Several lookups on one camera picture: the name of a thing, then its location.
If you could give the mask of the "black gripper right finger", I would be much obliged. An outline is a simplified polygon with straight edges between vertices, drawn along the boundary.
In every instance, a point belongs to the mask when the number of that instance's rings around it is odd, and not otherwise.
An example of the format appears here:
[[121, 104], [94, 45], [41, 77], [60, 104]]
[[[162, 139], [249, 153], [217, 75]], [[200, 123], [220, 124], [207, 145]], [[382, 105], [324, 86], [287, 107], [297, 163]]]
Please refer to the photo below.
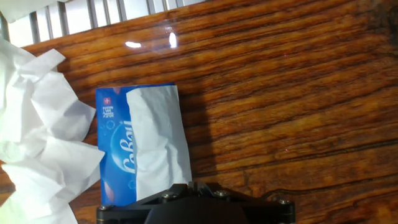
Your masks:
[[215, 182], [194, 182], [193, 195], [210, 199], [216, 208], [228, 215], [241, 212], [248, 223], [295, 223], [295, 203], [287, 195], [255, 198]]

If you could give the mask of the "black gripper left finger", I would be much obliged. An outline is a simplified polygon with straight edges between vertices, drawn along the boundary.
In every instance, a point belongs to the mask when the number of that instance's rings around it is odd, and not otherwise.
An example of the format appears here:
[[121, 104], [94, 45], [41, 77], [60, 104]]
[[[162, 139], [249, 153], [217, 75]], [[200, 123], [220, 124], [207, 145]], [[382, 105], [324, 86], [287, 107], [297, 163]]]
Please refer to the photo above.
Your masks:
[[96, 224], [144, 224], [150, 212], [168, 202], [189, 196], [193, 191], [193, 182], [173, 184], [171, 188], [138, 200], [125, 206], [112, 204], [100, 205], [96, 210]]

